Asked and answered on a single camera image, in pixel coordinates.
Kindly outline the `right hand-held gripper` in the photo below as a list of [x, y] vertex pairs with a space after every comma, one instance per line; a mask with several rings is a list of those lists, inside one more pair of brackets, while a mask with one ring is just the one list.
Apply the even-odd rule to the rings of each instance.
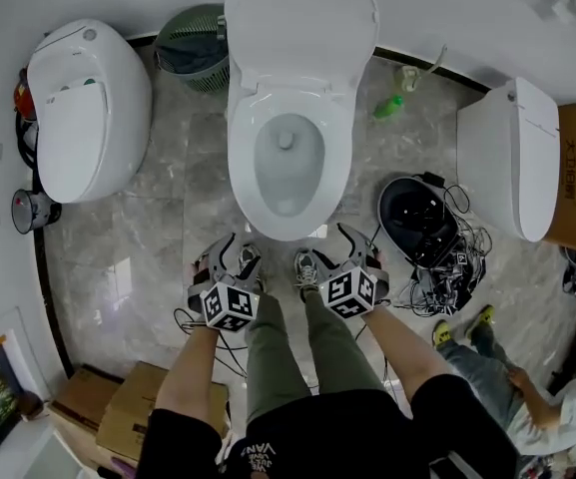
[[350, 225], [338, 223], [340, 233], [350, 243], [348, 263], [340, 268], [323, 252], [313, 248], [311, 253], [322, 283], [318, 289], [323, 305], [342, 319], [350, 319], [372, 312], [376, 303], [389, 293], [389, 275], [385, 270], [366, 266], [371, 252], [370, 240]]

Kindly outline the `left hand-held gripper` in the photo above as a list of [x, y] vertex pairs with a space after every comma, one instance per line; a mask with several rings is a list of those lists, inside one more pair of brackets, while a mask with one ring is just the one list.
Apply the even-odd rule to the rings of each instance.
[[235, 238], [235, 233], [229, 233], [207, 249], [209, 269], [199, 271], [188, 288], [189, 310], [207, 327], [228, 332], [240, 332], [254, 321], [260, 302], [254, 290], [262, 258], [255, 256], [236, 276], [225, 266], [225, 253]]

